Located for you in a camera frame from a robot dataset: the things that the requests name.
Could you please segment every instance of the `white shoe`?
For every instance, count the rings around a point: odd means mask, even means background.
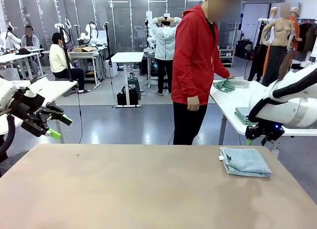
[[[160,96],[163,96],[163,95],[164,95],[163,93],[159,93],[158,90],[155,92],[155,94],[160,95]]]

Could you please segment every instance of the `light blue folded cloth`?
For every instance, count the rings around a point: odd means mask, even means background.
[[[250,177],[269,177],[272,175],[265,160],[255,149],[220,147],[220,155],[224,157],[223,164],[228,174]]]

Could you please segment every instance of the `gray jacket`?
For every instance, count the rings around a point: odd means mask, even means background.
[[[31,46],[31,49],[38,49],[40,48],[40,41],[37,36],[34,34],[32,35],[32,43],[33,46]],[[26,35],[24,35],[21,39],[21,47],[26,46]]]

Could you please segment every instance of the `green cloth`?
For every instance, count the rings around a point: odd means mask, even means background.
[[[233,90],[235,90],[236,87],[234,87],[233,84],[230,83],[229,80],[221,80],[219,82],[213,83],[214,87],[224,93],[230,93]]]
[[[256,123],[249,121],[248,115],[250,111],[249,108],[236,108],[234,114],[244,125],[256,125]]]

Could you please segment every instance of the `white jacket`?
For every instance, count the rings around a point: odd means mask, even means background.
[[[50,48],[50,65],[51,71],[59,73],[67,69],[65,53],[62,47],[52,44]]]
[[[175,17],[174,23],[179,24],[181,18]],[[149,27],[153,31],[157,40],[157,48],[155,52],[155,58],[162,60],[173,60],[175,52],[175,34],[176,27],[157,27],[158,18],[154,18],[149,21]]]

